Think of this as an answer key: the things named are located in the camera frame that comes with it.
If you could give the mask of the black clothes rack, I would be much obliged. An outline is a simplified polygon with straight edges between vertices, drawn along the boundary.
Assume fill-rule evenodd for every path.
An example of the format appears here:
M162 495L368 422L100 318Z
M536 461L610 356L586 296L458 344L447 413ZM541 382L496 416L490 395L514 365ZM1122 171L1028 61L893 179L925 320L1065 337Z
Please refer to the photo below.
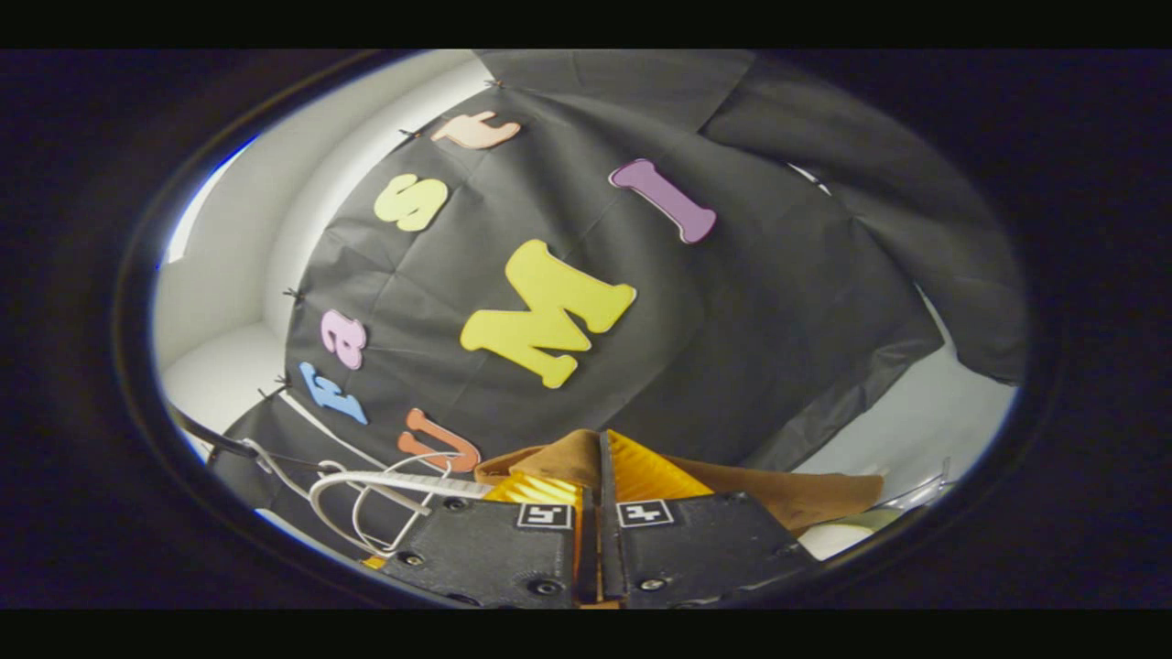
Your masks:
M188 432L195 436L195 439L200 439L204 442L213 444L216 448L225 450L227 453L234 454L237 456L243 456L243 458L261 458L261 453L252 448L250 444L243 442L241 439L229 439L224 437L222 434L210 430L205 424L195 420L195 417L189 417L188 413L184 413L178 407L171 402L166 402L166 410L173 416L173 421L180 429ZM289 458L288 456L282 456L275 453L268 453L270 458L275 461L277 466L288 467L292 469L300 469L306 471L314 471L321 474L339 474L341 468L325 466L321 463L311 463L306 460Z

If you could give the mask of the white clothes hanger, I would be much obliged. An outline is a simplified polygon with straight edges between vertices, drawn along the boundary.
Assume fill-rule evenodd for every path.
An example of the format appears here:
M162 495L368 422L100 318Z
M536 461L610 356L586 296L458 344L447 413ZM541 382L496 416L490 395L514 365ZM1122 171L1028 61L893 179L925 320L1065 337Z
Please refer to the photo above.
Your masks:
M362 534L353 535L346 534L341 530L335 522L331 519L325 512L320 500L323 492L328 488L341 484L361 484L373 488L379 492L382 492L386 498L390 498L393 502L398 503L398 505L407 507L410 512L430 514L430 509L418 502L410 498L406 498L396 491L396 489L403 489L403 491L414 492L431 492L431 495L440 495L445 497L463 497L463 498L484 498L488 492L492 491L493 488L490 485L476 483L476 482L464 482L459 480L454 480L449 477L437 477L437 476L425 476L416 474L401 474L401 473L380 473L380 471L356 471L347 470L339 474L331 474L319 478L308 492L305 492L304 497L309 501L311 509L316 512L318 517L322 522L331 526L331 530L335 531L338 535L353 544L353 546L360 546L360 549L367 550L372 555L388 556L388 550L377 549L374 544L361 538Z
M401 507L406 507L413 516L407 521L407 524L413 524L415 519L421 516L428 516L431 514L430 508L427 507L427 502L430 501L432 495L437 491L437 488L432 485L425 485L423 492L427 494L423 502L415 501L410 497L403 495L403 492L397 492L396 487L406 485L407 475L398 473L398 467L406 466L414 462L414 460L420 458L434 458L434 456L440 456L445 463L443 469L443 475L448 476L455 466L455 458L457 458L457 453L443 451L443 453L425 453L421 456L411 456L411 458L402 458L401 462L395 463L390 467L386 467L381 471L357 471L348 470L341 467L341 464L331 462L331 460L323 460L318 464L311 464L311 471L321 474L321 477L311 485L309 491L305 491L301 487L297 485L293 480L284 471L284 464L292 464L293 458L285 458L285 456L275 456L270 454L259 443L252 441L252 439L243 439L241 443L251 450L255 451L255 456L260 460L263 466L267 466L275 475L281 478L285 485L288 485L293 492L297 492L302 500L307 502L311 510L316 514L316 517L325 524L331 531L339 535L340 538L352 544L352 546L359 546L363 549L372 556L377 556L381 558L387 558L393 553L397 542L390 543L374 537L373 535L364 534L363 526L360 521L361 509L364 507L364 501L367 501L370 492L377 492L379 496L384 497L393 503ZM326 512L322 508L321 500L326 491L335 485L346 485L350 489L357 491L357 496L354 500L353 507L350 508L350 526L349 531L338 526L331 515Z

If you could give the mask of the black backdrop cloth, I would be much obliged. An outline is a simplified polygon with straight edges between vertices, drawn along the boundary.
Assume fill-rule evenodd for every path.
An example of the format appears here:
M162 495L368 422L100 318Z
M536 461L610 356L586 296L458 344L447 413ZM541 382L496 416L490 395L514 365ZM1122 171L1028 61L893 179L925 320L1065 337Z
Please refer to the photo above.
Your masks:
M1004 223L934 147L806 72L745 53L482 50L491 79L380 147L293 287L288 387L229 426L268 453L477 482L579 429L792 474L943 364L975 454L1028 372ZM350 559L259 458L210 473Z

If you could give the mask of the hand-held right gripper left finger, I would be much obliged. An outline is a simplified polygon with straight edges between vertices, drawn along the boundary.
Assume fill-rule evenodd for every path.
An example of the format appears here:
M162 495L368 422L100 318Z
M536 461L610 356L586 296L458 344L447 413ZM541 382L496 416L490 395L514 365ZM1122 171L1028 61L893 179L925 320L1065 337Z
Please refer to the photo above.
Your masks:
M515 473L482 498L448 495L376 570L473 609L581 609L599 600L595 496Z

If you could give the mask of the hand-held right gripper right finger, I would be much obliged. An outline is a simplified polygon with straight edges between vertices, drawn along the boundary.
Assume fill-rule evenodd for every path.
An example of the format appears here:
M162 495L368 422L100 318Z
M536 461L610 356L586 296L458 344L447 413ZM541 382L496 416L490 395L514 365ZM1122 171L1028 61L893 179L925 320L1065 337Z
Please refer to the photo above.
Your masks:
M599 439L598 600L728 609L810 580L820 562L749 492L666 496L670 463Z

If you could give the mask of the brown jacket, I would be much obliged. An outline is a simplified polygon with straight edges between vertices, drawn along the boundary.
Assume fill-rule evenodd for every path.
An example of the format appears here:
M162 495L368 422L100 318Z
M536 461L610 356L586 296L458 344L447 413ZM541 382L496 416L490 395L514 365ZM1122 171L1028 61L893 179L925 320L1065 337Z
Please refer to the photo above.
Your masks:
M749 492L793 535L818 523L866 512L875 507L884 487L879 474L792 474L718 466L663 455L620 434L611 439L618 451L620 501ZM473 467L473 478L498 485L515 474L525 474L594 489L602 483L601 444L602 434L574 430L551 444L488 458Z

